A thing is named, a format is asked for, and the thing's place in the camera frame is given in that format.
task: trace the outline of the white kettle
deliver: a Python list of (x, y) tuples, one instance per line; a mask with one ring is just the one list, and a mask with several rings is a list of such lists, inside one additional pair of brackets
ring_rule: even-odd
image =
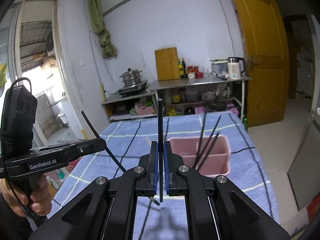
[[(243, 61), (243, 70), (240, 69), (240, 60)], [(240, 79), (245, 71), (245, 62), (242, 57), (228, 57), (228, 74), (230, 79)]]

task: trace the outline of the metal pivot bolt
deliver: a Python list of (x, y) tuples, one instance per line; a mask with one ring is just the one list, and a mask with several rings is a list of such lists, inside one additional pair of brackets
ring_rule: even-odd
[(142, 173), (144, 171), (144, 168), (142, 166), (137, 166), (133, 170), (136, 173)]
[(217, 177), (217, 181), (220, 183), (225, 183), (227, 182), (227, 178), (225, 176), (220, 175)]
[(96, 178), (96, 183), (99, 185), (102, 185), (106, 182), (106, 178), (105, 177), (98, 177)]
[(179, 167), (179, 171), (181, 171), (181, 172), (187, 172), (188, 170), (189, 170), (189, 167), (186, 165), (181, 165)]

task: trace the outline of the pink basket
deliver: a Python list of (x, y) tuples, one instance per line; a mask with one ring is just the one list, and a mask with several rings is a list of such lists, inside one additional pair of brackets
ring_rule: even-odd
[[(170, 138), (169, 141), (171, 144), (171, 150), (173, 153), (181, 155), (183, 163), (186, 166), (192, 167), (196, 159), (199, 139), (200, 138), (198, 136)], [(208, 140), (208, 136), (202, 138), (201, 149), (204, 148)], [(209, 149), (213, 140), (214, 138), (210, 139), (210, 142), (206, 148), (207, 150)], [(198, 162), (198, 165), (202, 162), (205, 153), (206, 152), (204, 152), (203, 156)], [(199, 173), (212, 178), (215, 178), (218, 175), (227, 175), (230, 172), (230, 153), (231, 150), (228, 137), (225, 135), (219, 135), (216, 143), (210, 151), (210, 154), (208, 155), (208, 158), (199, 170)]]
[(146, 114), (154, 114), (155, 110), (153, 106), (148, 106), (148, 107), (140, 107), (136, 109), (136, 112), (138, 115), (146, 115)]

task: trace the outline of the door panel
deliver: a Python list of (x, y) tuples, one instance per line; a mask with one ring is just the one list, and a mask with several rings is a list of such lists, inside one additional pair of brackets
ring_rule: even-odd
[(275, 0), (234, 0), (245, 39), (249, 126), (281, 121), (289, 79), (289, 52)]

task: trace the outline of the door handle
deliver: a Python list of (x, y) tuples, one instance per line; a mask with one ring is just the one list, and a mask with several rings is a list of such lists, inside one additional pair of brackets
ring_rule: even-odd
[(251, 70), (253, 70), (253, 66), (258, 66), (260, 60), (259, 59), (253, 59), (252, 54), (249, 55), (249, 59), (250, 59)]

